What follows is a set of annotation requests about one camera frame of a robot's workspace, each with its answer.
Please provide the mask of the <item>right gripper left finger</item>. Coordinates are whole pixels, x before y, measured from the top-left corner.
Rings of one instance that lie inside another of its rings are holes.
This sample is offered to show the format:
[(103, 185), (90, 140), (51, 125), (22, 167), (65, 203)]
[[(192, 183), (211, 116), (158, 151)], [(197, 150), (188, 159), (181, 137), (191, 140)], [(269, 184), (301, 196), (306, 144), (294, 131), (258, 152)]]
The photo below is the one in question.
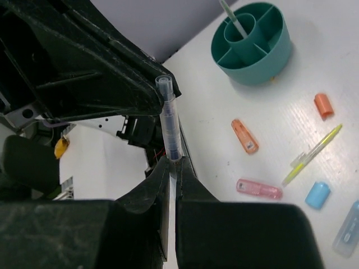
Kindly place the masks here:
[(1, 204), (2, 268), (162, 268), (170, 163), (112, 200)]

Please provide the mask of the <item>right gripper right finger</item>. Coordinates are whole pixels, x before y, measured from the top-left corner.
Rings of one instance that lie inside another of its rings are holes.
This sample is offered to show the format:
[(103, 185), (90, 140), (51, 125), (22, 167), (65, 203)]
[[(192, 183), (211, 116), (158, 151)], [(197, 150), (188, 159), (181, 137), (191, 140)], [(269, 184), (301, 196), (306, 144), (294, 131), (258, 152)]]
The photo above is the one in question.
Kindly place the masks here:
[(176, 167), (179, 268), (323, 268), (309, 220), (282, 203), (221, 202), (189, 158)]

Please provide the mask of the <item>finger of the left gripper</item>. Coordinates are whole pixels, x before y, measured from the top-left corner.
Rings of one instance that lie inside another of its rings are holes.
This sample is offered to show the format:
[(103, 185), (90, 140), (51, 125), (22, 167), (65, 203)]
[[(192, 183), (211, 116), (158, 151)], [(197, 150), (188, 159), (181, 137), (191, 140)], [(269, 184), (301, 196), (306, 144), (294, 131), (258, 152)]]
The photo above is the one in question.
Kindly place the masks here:
[(159, 115), (168, 74), (90, 1), (1, 2), (1, 116), (15, 128)]

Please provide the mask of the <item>yellow clear pen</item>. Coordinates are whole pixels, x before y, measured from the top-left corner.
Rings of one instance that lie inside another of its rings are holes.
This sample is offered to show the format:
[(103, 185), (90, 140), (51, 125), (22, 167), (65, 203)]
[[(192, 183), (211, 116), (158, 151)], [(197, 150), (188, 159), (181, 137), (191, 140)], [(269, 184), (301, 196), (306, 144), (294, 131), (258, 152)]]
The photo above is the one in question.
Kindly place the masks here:
[(292, 162), (292, 170), (282, 181), (282, 186), (287, 186), (296, 176), (334, 139), (340, 132), (343, 124), (339, 124), (326, 134), (308, 153), (302, 152)]

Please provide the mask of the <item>blue clear pen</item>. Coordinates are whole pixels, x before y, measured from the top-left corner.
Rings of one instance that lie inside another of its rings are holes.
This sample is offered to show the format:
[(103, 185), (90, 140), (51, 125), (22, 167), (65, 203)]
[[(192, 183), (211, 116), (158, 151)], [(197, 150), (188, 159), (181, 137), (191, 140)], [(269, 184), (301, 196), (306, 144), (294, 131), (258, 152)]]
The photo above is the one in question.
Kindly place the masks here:
[(172, 163), (177, 163), (182, 158), (183, 152), (172, 78), (168, 75), (161, 75), (155, 79), (155, 83), (164, 99), (160, 123), (166, 156)]

